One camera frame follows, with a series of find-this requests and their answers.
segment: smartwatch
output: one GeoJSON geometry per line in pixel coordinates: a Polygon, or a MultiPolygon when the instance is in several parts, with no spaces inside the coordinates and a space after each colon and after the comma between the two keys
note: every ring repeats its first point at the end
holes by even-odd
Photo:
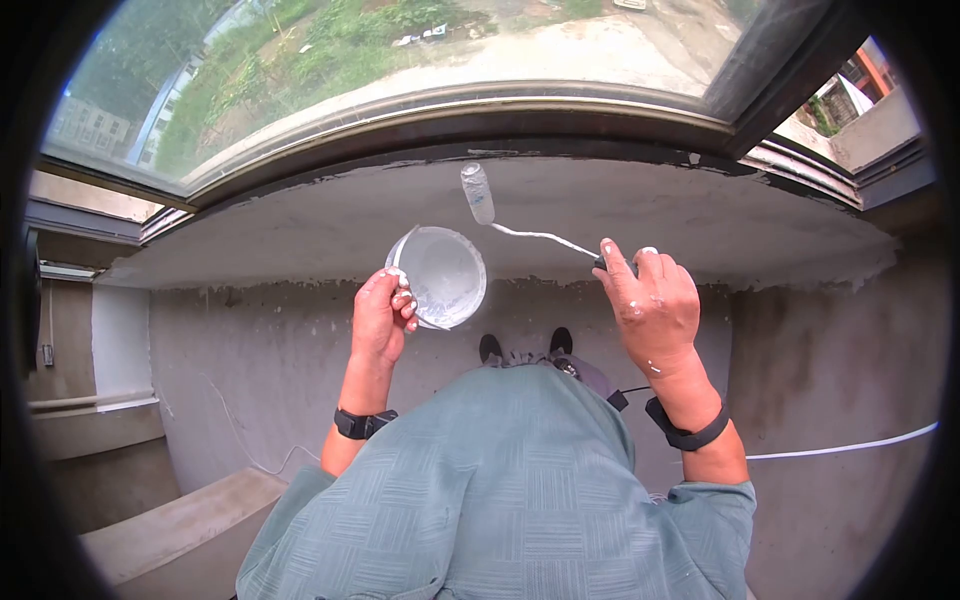
{"type": "Polygon", "coordinates": [[[663,410],[663,405],[660,404],[660,399],[656,396],[647,400],[647,415],[650,415],[657,427],[666,434],[666,442],[684,452],[692,452],[716,440],[717,436],[727,428],[727,421],[730,420],[727,403],[723,402],[720,405],[720,414],[717,415],[717,418],[697,433],[686,429],[678,429],[670,422],[670,418],[666,416],[666,411],[663,410]]]}
{"type": "Polygon", "coordinates": [[[396,411],[358,416],[338,408],[333,413],[333,422],[337,425],[337,431],[351,440],[369,440],[381,427],[394,419],[396,419],[396,411]]]}

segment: paint bucket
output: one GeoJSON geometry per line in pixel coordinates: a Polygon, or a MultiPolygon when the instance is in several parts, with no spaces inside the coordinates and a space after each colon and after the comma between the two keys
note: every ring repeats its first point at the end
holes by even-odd
{"type": "Polygon", "coordinates": [[[480,252],[453,229],[417,225],[397,240],[384,266],[407,274],[420,324],[430,329],[463,323],[487,294],[487,267],[480,252]]]}

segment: man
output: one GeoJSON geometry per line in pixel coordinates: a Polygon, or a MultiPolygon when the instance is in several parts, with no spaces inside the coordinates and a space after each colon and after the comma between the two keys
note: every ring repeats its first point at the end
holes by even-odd
{"type": "Polygon", "coordinates": [[[693,279],[653,248],[636,253],[638,277],[612,240],[600,249],[609,272],[593,272],[659,398],[648,412],[684,449],[666,501],[634,477],[626,426],[596,393],[604,379],[564,362],[572,341],[558,336],[559,369],[477,369],[390,421],[391,374],[417,317],[405,277],[381,270],[356,295],[321,463],[274,507],[237,576],[240,600],[745,597],[754,488],[693,347],[693,279]]]}

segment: roller handle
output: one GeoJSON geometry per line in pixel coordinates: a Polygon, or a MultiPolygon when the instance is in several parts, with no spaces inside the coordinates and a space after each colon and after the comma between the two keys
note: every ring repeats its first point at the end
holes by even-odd
{"type": "MultiPolygon", "coordinates": [[[[634,272],[634,277],[640,277],[640,269],[636,267],[636,263],[631,262],[626,258],[624,259],[624,262],[627,263],[627,265],[630,267],[630,270],[634,272]]],[[[603,269],[604,271],[607,271],[607,261],[604,259],[603,256],[597,256],[596,258],[594,258],[593,266],[596,267],[597,269],[603,269]]]]}

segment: paint roller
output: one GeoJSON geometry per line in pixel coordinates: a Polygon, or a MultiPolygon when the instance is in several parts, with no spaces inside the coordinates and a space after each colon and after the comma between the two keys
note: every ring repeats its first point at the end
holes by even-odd
{"type": "MultiPolygon", "coordinates": [[[[490,183],[487,181],[487,173],[484,172],[480,163],[471,162],[465,165],[464,168],[460,170],[460,181],[464,185],[464,193],[467,195],[467,204],[470,206],[470,212],[473,213],[473,219],[480,225],[489,225],[498,231],[503,231],[508,235],[515,235],[517,237],[542,237],[553,240],[572,250],[581,252],[587,256],[592,256],[594,267],[603,269],[604,271],[607,270],[607,261],[604,260],[603,256],[581,248],[572,242],[568,242],[558,235],[554,235],[553,233],[539,233],[536,231],[514,231],[494,223],[493,195],[490,193],[490,183]]],[[[630,260],[626,262],[630,266],[630,270],[634,272],[634,275],[638,276],[639,271],[636,264],[630,260]]]]}

